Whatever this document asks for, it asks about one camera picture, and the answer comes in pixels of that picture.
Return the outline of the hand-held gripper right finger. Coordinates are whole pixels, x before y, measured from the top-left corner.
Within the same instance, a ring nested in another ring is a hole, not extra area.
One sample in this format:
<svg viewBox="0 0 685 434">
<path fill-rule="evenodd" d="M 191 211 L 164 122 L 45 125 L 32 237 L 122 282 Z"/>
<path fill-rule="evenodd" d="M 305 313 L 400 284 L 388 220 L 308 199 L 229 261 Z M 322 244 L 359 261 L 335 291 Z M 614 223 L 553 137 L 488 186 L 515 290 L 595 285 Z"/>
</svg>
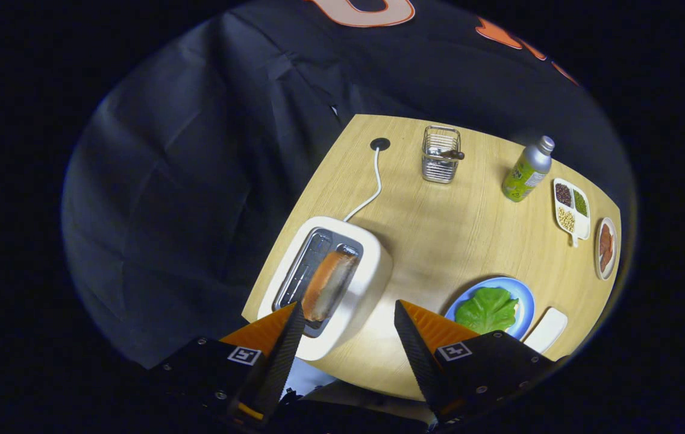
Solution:
<svg viewBox="0 0 685 434">
<path fill-rule="evenodd" d="M 558 363 L 502 330 L 475 333 L 397 300 L 394 326 L 440 426 L 466 426 L 550 376 Z"/>
</svg>

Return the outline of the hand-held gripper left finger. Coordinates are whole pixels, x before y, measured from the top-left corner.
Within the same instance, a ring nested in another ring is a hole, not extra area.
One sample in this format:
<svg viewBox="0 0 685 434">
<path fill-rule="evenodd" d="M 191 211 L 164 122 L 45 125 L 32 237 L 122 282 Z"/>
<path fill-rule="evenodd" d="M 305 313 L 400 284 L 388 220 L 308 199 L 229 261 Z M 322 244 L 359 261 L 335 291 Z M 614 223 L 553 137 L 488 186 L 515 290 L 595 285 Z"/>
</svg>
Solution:
<svg viewBox="0 0 685 434">
<path fill-rule="evenodd" d="M 157 392 L 235 429 L 262 429 L 281 401 L 305 327 L 293 302 L 221 339 L 193 338 L 149 372 Z"/>
</svg>

